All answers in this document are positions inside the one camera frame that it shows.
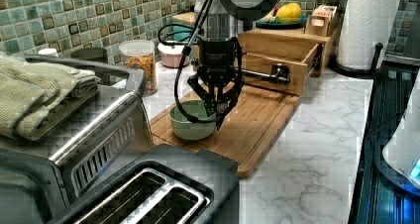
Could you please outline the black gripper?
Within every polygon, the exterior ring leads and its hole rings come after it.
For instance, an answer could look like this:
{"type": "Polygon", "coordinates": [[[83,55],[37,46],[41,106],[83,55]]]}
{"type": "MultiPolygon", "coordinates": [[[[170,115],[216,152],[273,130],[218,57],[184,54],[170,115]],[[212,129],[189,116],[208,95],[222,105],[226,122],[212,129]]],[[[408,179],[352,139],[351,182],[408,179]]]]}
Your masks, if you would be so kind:
{"type": "Polygon", "coordinates": [[[201,40],[198,43],[198,68],[187,83],[204,100],[208,117],[215,113],[216,128],[222,127],[230,112],[229,100],[237,100],[245,80],[242,77],[242,48],[237,38],[228,41],[213,42],[201,40]]]}

